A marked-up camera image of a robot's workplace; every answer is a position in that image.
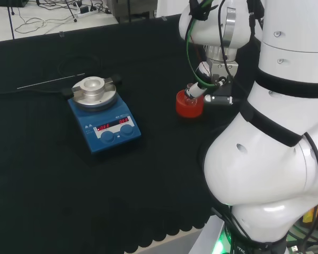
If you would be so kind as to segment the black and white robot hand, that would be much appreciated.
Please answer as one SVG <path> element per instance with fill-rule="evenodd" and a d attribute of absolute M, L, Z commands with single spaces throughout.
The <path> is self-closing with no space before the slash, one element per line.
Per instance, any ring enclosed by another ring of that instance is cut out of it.
<path fill-rule="evenodd" d="M 232 96 L 232 80 L 219 61 L 203 61 L 194 70 L 196 82 L 184 91 L 185 101 L 193 105 L 199 101 L 217 106 L 230 106 L 239 101 Z"/>

